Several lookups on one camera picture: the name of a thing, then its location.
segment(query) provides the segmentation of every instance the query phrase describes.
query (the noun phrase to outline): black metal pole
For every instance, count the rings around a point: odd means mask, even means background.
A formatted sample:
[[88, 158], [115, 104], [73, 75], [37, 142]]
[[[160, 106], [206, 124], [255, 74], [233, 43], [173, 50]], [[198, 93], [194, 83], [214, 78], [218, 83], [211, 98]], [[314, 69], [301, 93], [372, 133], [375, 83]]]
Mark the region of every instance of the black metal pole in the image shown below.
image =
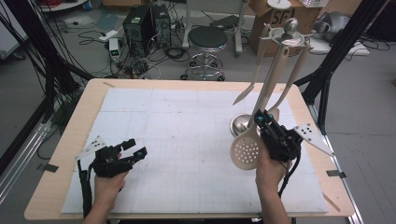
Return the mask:
[[35, 113], [25, 123], [21, 131], [18, 133], [17, 137], [15, 137], [11, 145], [9, 145], [6, 152], [0, 158], [0, 176], [7, 169], [8, 165], [11, 163], [12, 159], [15, 157], [15, 155], [17, 154], [20, 147], [23, 145], [26, 138], [29, 136], [33, 128], [42, 118], [44, 111], [46, 109], [46, 104], [47, 104], [46, 99], [43, 100], [43, 102], [41, 102], [41, 104], [35, 110]]
[[349, 51], [354, 47], [363, 31], [386, 3], [387, 0], [363, 0], [344, 31], [335, 40], [334, 45], [319, 68], [314, 73], [294, 82], [297, 86], [309, 83], [302, 93], [308, 105], [313, 105], [315, 98], [321, 92], [318, 126], [323, 134], [326, 134], [325, 119], [332, 75]]

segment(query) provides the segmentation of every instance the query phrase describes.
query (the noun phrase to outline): caster wheel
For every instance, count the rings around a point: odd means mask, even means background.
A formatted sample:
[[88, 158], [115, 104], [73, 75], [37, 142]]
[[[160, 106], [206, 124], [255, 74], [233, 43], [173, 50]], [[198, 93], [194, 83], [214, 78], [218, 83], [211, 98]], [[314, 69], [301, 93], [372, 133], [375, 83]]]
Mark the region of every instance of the caster wheel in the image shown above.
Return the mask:
[[218, 81], [224, 81], [224, 80], [225, 80], [225, 76], [218, 77]]
[[190, 62], [189, 67], [195, 67], [197, 65], [197, 62]]
[[180, 76], [180, 80], [187, 80], [188, 76], [186, 74]]
[[218, 63], [211, 63], [210, 66], [211, 67], [218, 67]]

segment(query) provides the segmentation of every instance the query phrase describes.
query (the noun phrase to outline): white paper sheet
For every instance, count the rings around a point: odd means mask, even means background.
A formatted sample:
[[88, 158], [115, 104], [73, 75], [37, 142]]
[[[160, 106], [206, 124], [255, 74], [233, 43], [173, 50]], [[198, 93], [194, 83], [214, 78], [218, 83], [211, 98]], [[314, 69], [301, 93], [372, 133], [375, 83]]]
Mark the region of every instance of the white paper sheet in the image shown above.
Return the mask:
[[[108, 146], [134, 138], [137, 146], [123, 151], [123, 156], [141, 147], [148, 150], [147, 157], [127, 175], [113, 213], [260, 213], [255, 170], [238, 169], [229, 153], [231, 119], [250, 114], [258, 98], [258, 93], [252, 92], [233, 105], [239, 93], [110, 89], [87, 145], [100, 135]], [[268, 107], [279, 96], [274, 94]], [[294, 127], [286, 100], [279, 110], [279, 123]], [[88, 168], [93, 158], [84, 158], [82, 167]], [[77, 170], [62, 213], [82, 213]], [[291, 214], [328, 212], [304, 148], [282, 201]]]

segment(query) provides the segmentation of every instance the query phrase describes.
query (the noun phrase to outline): wire bundle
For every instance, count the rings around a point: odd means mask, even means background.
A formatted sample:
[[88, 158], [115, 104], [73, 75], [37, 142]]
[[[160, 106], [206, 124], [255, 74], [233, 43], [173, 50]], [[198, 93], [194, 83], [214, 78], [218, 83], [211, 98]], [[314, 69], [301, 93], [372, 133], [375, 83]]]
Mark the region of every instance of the wire bundle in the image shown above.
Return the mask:
[[62, 0], [40, 0], [42, 7], [57, 7], [62, 3]]

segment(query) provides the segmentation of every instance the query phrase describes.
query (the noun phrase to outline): black stool seat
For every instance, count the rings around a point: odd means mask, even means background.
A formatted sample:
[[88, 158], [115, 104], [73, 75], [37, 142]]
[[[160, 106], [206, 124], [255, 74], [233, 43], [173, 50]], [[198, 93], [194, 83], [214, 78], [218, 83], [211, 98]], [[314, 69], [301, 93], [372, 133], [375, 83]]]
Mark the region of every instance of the black stool seat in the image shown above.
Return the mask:
[[227, 46], [227, 35], [214, 26], [200, 26], [189, 31], [189, 42], [199, 49], [219, 51]]

